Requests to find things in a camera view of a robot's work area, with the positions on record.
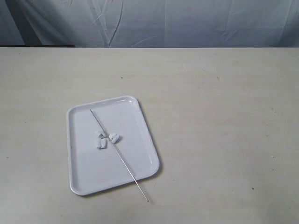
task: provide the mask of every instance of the metal skewer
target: metal skewer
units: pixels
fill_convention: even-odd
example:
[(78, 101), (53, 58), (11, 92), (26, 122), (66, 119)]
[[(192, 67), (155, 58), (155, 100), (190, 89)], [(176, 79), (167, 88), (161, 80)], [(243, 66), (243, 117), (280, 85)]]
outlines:
[[(103, 127), (103, 125), (100, 123), (100, 121), (97, 119), (97, 117), (95, 116), (95, 114), (93, 113), (93, 111), (91, 109), (89, 109), (90, 112), (92, 113), (93, 117), (96, 119), (96, 121), (98, 122), (99, 126), (102, 128), (103, 132), (105, 133), (106, 136), (108, 136), (108, 133), (106, 131), (106, 129)], [(131, 170), (129, 169), (129, 167), (127, 166), (125, 160), (123, 159), (121, 153), (119, 152), (119, 150), (117, 149), (117, 147), (115, 146), (115, 144), (109, 139), (108, 140), (111, 142), (113, 148), (115, 149), (116, 153), (118, 154), (118, 156), (120, 157), (122, 163), (125, 165), (125, 167), (127, 168), (127, 171), (130, 173), (131, 177), (133, 178), (133, 180), (135, 181), (137, 187), (139, 188), (139, 190), (141, 191), (142, 195), (145, 197), (146, 201), (149, 202), (148, 198), (145, 196), (144, 192), (142, 191), (142, 189), (140, 188), (137, 180), (135, 179), (135, 177), (133, 176)]]

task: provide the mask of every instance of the wrinkled fabric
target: wrinkled fabric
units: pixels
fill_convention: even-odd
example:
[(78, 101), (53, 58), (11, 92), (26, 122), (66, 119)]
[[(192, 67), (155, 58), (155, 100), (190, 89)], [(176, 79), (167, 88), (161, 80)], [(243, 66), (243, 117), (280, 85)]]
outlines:
[(46, 45), (299, 47), (299, 0), (18, 0)]

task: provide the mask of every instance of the white tray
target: white tray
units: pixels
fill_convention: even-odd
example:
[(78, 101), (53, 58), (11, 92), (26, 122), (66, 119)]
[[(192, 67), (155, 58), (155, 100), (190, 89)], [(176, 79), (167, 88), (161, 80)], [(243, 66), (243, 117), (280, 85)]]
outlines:
[(133, 179), (108, 141), (106, 149), (95, 146), (100, 119), (108, 134), (118, 133), (117, 147), (137, 180), (155, 174), (159, 159), (140, 106), (135, 97), (124, 96), (71, 108), (66, 115), (71, 190), (88, 195)]

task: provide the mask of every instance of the white table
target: white table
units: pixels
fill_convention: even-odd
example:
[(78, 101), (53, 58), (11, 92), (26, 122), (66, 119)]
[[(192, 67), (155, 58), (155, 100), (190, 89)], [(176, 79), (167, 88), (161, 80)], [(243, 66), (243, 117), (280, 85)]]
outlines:
[[(161, 161), (69, 187), (67, 110), (132, 95)], [(299, 49), (0, 49), (0, 222), (299, 223)]]

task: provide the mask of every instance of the table surface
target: table surface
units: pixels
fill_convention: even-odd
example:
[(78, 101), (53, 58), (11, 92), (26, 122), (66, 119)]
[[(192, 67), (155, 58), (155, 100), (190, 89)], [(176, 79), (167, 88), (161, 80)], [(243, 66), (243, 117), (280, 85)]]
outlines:
[[(138, 98), (152, 178), (81, 197), (67, 110)], [(299, 49), (0, 49), (1, 223), (299, 223)]]

